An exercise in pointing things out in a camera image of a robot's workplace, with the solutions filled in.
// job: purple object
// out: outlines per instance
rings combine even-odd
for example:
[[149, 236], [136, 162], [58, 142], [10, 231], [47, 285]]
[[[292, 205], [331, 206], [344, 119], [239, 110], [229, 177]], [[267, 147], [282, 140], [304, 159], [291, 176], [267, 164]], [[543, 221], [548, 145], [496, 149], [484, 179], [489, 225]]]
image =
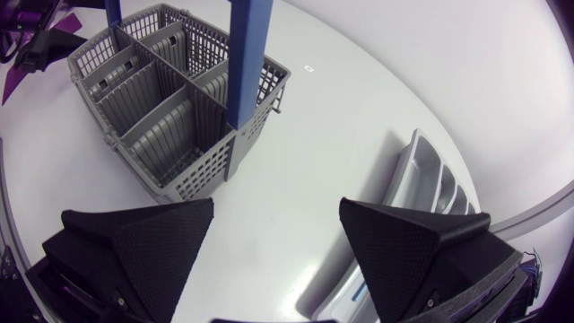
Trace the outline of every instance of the purple object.
[[[52, 28], [74, 33], [78, 31], [80, 28], [82, 28], [82, 23], [78, 20], [78, 17], [76, 17], [75, 14], [72, 13], [67, 15]], [[25, 35], [23, 37], [26, 37], [25, 38], [26, 42], [30, 41], [31, 34]], [[10, 98], [10, 95], [14, 90], [16, 90], [16, 87], [24, 79], [26, 74], [27, 74], [26, 72], [22, 71], [21, 66], [18, 68], [14, 68], [14, 66], [10, 67], [10, 70], [8, 70], [8, 74], [6, 75], [6, 82], [4, 83], [4, 96], [2, 97], [2, 105], [4, 105], [5, 102], [8, 100], [8, 98]]]

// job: blue handle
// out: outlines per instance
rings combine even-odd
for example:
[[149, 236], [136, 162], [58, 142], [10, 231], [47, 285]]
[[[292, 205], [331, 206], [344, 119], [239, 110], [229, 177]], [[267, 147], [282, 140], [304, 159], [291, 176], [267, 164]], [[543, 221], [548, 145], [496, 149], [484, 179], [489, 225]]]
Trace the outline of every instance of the blue handle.
[[273, 0], [230, 0], [228, 122], [236, 129], [255, 112]]
[[108, 27], [115, 29], [122, 22], [122, 12], [119, 8], [119, 0], [105, 0]]

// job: cable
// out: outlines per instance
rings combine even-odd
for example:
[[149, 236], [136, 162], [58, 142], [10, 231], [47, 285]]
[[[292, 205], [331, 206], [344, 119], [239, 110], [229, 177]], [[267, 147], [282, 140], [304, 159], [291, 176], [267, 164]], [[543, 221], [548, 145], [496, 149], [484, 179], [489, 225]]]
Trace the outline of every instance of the cable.
[[542, 271], [542, 259], [540, 258], [540, 255], [538, 255], [538, 252], [536, 252], [536, 249], [534, 247], [532, 247], [532, 250], [535, 253], [536, 257], [538, 258], [538, 260], [536, 261], [540, 264], [540, 271]]

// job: basket compartment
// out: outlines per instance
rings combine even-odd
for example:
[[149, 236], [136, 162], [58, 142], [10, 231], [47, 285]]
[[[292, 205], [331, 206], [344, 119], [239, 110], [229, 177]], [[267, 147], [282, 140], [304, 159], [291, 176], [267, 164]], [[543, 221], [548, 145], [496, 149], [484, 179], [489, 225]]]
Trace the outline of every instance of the basket compartment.
[[96, 110], [117, 135], [130, 127], [155, 106], [183, 86], [183, 80], [155, 62], [128, 77], [96, 104]]
[[[143, 20], [145, 15], [137, 14], [137, 20]], [[128, 17], [122, 26], [134, 23]], [[151, 33], [122, 28], [192, 79], [229, 57], [229, 35], [188, 13], [181, 15], [179, 22], [161, 26]]]
[[157, 4], [127, 16], [120, 24], [120, 28], [133, 38], [142, 39], [179, 20], [178, 9], [166, 4]]
[[188, 85], [140, 120], [122, 142], [163, 188], [230, 132], [226, 120], [224, 107]]

